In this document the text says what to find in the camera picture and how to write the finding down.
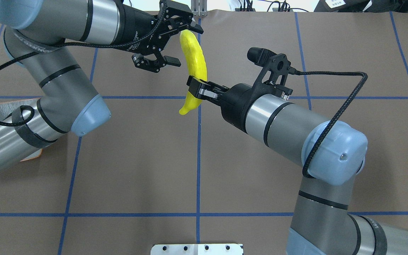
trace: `white metal plate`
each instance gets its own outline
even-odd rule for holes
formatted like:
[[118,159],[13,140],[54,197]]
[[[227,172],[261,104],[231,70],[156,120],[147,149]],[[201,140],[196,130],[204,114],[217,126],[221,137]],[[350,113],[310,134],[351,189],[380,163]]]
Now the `white metal plate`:
[[242,244],[154,245],[151,255],[243,255]]

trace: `white paper sticker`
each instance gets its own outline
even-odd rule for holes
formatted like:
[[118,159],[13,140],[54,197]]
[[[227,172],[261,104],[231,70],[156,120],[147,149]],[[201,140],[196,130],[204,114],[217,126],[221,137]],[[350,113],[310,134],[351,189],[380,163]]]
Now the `white paper sticker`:
[[330,8],[336,8],[341,5],[345,5],[344,0],[325,0],[325,2],[327,3],[328,6],[330,6]]

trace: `yellow banana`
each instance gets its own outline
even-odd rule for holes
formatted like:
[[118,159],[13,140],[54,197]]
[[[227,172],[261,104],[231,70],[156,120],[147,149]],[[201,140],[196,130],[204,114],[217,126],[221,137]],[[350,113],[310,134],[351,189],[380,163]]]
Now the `yellow banana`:
[[[188,74],[198,79],[207,81],[207,66],[204,54],[196,36],[189,30],[180,32],[180,45],[187,61]],[[198,108],[202,100],[194,97],[187,91],[185,103],[180,109],[180,115],[185,115],[189,111]]]

